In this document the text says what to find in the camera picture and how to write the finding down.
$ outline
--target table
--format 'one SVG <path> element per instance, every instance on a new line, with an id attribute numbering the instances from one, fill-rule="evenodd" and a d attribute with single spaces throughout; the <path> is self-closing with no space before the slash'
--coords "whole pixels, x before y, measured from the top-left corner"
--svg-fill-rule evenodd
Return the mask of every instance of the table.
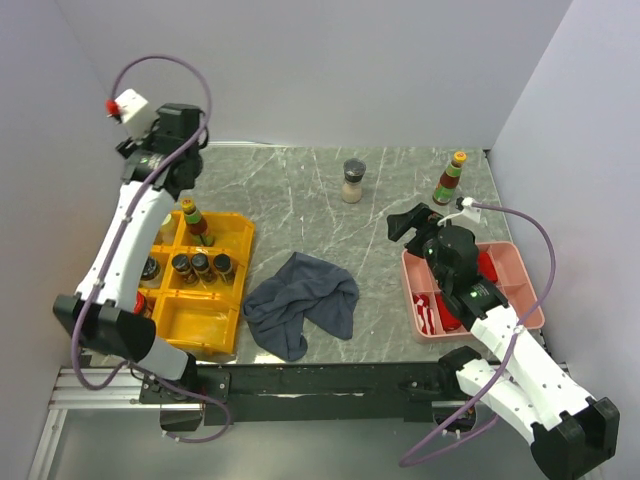
<path id="1" fill-rule="evenodd" d="M 234 211 L 256 223 L 246 292 L 272 276 L 295 251 L 346 268 L 360 288 L 353 338 L 334 338 L 305 322 L 307 354 L 297 363 L 437 361 L 470 345 L 489 355 L 480 342 L 421 345 L 411 336 L 400 281 L 403 243 L 387 239 L 386 216 L 403 213 L 431 194 L 455 150 L 436 148 L 302 148 L 212 146 L 202 151 L 204 169 L 192 192 L 202 210 Z M 484 152 L 468 155 L 458 193 L 499 204 Z M 366 162 L 362 200 L 342 201 L 342 164 Z M 436 208 L 440 213 L 453 206 Z M 474 229 L 479 242 L 511 240 L 502 213 L 484 211 Z M 238 325 L 236 354 L 206 360 L 261 364 L 282 360 L 254 342 L 245 322 Z"/>

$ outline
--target dark gray cloth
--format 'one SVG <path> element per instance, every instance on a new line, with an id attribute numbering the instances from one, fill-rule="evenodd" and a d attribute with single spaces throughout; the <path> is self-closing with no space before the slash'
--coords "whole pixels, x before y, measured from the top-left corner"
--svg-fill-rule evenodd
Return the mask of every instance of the dark gray cloth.
<path id="1" fill-rule="evenodd" d="M 358 286 L 344 268 L 295 252 L 278 273 L 245 298 L 242 314 L 258 345 L 293 361 L 307 352 L 304 317 L 348 340 L 353 336 L 357 301 Z"/>

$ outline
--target spice bottle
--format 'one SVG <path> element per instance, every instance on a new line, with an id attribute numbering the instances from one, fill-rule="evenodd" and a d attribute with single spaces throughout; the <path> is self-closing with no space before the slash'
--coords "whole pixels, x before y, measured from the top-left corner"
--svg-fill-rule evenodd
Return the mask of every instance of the spice bottle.
<path id="1" fill-rule="evenodd" d="M 227 285 L 231 285 L 233 283 L 233 279 L 236 274 L 233 271 L 233 263 L 231 263 L 229 255 L 221 253 L 220 255 L 213 257 L 213 267 L 216 269 L 216 272 L 218 272 L 218 275 L 220 275 L 220 278 L 224 283 Z"/>
<path id="2" fill-rule="evenodd" d="M 464 152 L 456 152 L 453 154 L 451 163 L 444 171 L 438 182 L 435 192 L 433 192 L 433 201 L 438 205 L 446 205 L 453 198 L 458 182 L 460 182 L 460 173 L 462 165 L 467 161 L 467 154 Z"/>
<path id="3" fill-rule="evenodd" d="M 196 272 L 193 271 L 193 268 L 191 268 L 189 257 L 184 253 L 180 253 L 173 257 L 171 265 L 182 277 L 182 281 L 185 285 L 194 285 L 198 283 L 198 276 L 196 275 Z"/>
<path id="4" fill-rule="evenodd" d="M 160 225 L 160 237 L 163 244 L 173 245 L 173 241 L 176 238 L 176 222 L 171 214 L 167 215 L 162 225 Z"/>
<path id="5" fill-rule="evenodd" d="M 151 314 L 153 313 L 151 308 L 149 308 L 149 302 L 147 302 L 146 297 L 140 292 L 136 295 L 136 305 L 133 307 L 133 313 L 143 315 L 147 318 L 151 318 Z"/>
<path id="6" fill-rule="evenodd" d="M 187 223 L 187 230 L 191 235 L 194 245 L 202 245 L 204 247 L 213 246 L 213 235 L 209 231 L 209 225 L 207 221 L 200 213 L 200 210 L 196 207 L 193 199 L 184 198 L 180 202 L 182 206 L 182 213 L 184 213 L 184 219 Z"/>
<path id="7" fill-rule="evenodd" d="M 162 266 L 153 257 L 147 257 L 142 269 L 140 285 L 145 288 L 160 288 L 162 283 Z"/>
<path id="8" fill-rule="evenodd" d="M 367 165 L 357 158 L 344 162 L 344 184 L 342 185 L 342 200 L 347 203 L 358 203 L 362 198 L 362 177 Z"/>
<path id="9" fill-rule="evenodd" d="M 202 283 L 213 283 L 216 281 L 216 274 L 209 266 L 209 259 L 204 253 L 196 253 L 191 257 L 191 266 L 196 271 Z"/>

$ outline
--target pink basket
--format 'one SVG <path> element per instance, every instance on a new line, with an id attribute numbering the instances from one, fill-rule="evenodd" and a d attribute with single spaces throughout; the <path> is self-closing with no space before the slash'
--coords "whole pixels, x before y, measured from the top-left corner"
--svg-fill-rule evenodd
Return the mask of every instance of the pink basket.
<path id="1" fill-rule="evenodd" d="M 498 274 L 497 286 L 507 297 L 518 315 L 523 315 L 533 302 L 536 294 L 527 275 L 520 252 L 510 242 L 478 243 L 481 252 L 488 252 Z M 417 342 L 447 342 L 472 338 L 464 327 L 451 332 L 442 329 L 440 313 L 436 304 L 437 293 L 440 293 L 436 281 L 431 275 L 427 262 L 423 258 L 411 255 L 406 250 L 402 253 L 402 287 L 411 322 L 411 333 Z M 429 335 L 420 329 L 418 313 L 413 303 L 413 294 L 423 293 L 429 297 L 429 307 L 433 309 L 435 334 Z M 524 323 L 528 329 L 538 329 L 544 325 L 544 314 L 538 308 Z"/>

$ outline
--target yellow tray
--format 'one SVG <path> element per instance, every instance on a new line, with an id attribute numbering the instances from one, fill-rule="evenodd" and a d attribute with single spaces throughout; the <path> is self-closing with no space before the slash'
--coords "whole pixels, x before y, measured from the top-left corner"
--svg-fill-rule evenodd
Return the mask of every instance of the yellow tray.
<path id="1" fill-rule="evenodd" d="M 150 253 L 162 265 L 162 284 L 160 288 L 139 288 L 153 310 L 157 335 L 194 353 L 233 353 L 255 225 L 238 213 L 202 212 L 215 238 L 212 247 L 202 247 L 191 241 L 182 212 L 171 215 L 178 225 L 173 245 L 156 243 Z M 212 285 L 183 285 L 171 267 L 171 259 L 180 253 L 189 258 L 204 253 L 209 262 L 226 253 L 235 269 L 233 285 L 224 284 L 220 278 Z"/>

